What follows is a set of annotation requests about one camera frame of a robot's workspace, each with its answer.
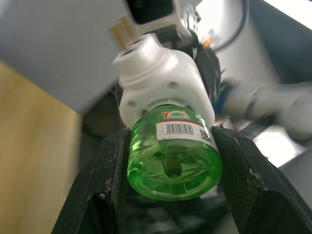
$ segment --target bottle label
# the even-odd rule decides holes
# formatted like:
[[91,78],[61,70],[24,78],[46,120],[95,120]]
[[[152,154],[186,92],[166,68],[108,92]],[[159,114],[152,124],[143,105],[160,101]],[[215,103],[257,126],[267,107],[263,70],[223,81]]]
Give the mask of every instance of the bottle label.
[[197,140],[218,151],[215,140],[208,131],[207,123],[200,115],[188,110],[172,110],[160,114],[161,121],[156,124],[157,140]]

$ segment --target green plastic bottle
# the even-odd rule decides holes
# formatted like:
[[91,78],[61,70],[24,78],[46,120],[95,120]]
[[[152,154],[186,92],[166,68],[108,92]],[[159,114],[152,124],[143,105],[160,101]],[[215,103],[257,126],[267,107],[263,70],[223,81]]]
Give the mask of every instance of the green plastic bottle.
[[179,201],[200,196],[220,180],[222,162],[206,121],[194,111],[162,105],[132,130],[128,180],[141,195]]

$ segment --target black cable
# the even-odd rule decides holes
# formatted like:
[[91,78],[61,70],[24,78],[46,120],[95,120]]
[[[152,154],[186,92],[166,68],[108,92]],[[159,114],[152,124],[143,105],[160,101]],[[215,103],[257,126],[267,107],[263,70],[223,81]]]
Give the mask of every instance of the black cable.
[[227,39],[225,42],[223,42],[220,45],[215,46],[212,48],[214,52],[220,52],[221,50],[225,49],[227,46],[232,44],[239,34],[242,32],[243,28],[245,27],[249,17],[249,0],[242,0],[242,17],[240,19],[239,25],[235,32]]

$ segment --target wooden surface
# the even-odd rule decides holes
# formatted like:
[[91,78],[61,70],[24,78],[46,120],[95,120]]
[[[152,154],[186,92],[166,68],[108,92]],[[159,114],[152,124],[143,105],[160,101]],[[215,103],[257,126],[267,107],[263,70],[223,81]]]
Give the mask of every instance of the wooden surface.
[[48,234],[77,169],[81,117],[0,63],[0,233]]

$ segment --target printed logo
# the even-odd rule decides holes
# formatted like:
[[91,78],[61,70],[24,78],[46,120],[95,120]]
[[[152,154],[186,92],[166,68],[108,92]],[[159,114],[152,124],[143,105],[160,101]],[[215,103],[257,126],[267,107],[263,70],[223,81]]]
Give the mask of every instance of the printed logo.
[[183,118],[190,119],[185,111],[170,111],[170,112],[161,112],[165,118]]

